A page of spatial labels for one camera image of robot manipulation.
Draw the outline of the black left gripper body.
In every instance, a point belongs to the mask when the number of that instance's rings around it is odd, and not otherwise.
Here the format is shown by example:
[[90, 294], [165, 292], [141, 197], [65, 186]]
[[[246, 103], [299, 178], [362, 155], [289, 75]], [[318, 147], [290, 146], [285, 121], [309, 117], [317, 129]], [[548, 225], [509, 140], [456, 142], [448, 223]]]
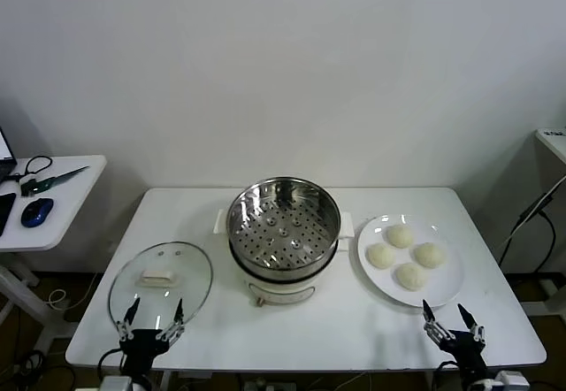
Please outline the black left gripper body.
[[119, 343], [125, 362], [121, 372], [126, 376], [139, 377], [147, 374], [156, 357], [165, 354], [170, 349], [169, 341], [158, 339], [160, 329], [136, 329], [132, 338], [126, 338]]

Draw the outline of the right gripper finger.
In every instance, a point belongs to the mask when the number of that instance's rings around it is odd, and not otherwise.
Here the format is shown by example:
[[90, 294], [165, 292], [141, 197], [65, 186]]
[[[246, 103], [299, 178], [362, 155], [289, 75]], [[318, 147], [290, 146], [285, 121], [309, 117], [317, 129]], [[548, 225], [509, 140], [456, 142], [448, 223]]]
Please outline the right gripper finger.
[[464, 324], [467, 326], [469, 332], [472, 335], [474, 341], [485, 342], [485, 328], [480, 326], [472, 314], [467, 311], [460, 303], [457, 304], [457, 308], [463, 319]]
[[445, 329], [435, 318], [432, 308], [423, 300], [424, 330], [434, 343], [454, 341], [455, 335]]

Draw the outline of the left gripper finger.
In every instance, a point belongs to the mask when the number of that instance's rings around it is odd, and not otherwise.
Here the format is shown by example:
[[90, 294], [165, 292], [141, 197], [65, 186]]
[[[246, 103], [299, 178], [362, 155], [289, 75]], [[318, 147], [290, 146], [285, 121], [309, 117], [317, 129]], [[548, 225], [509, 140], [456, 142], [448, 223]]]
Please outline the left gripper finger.
[[140, 301], [141, 298], [136, 297], [133, 304], [126, 310], [126, 314], [123, 317], [123, 320], [117, 323], [120, 341], [130, 341], [134, 338], [132, 324], [134, 322], [136, 312], [139, 308]]
[[185, 330], [183, 299], [180, 298], [172, 323], [157, 334], [157, 341], [176, 342]]

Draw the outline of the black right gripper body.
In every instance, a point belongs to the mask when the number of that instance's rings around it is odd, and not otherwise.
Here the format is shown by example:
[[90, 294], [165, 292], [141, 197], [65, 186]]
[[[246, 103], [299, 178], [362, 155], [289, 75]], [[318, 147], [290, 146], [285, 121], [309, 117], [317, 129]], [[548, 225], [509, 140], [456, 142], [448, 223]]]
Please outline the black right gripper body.
[[440, 349], [450, 354], [459, 369], [461, 382], [476, 382], [486, 378], [486, 363], [481, 356], [485, 347], [470, 332], [449, 330], [451, 335], [443, 339]]

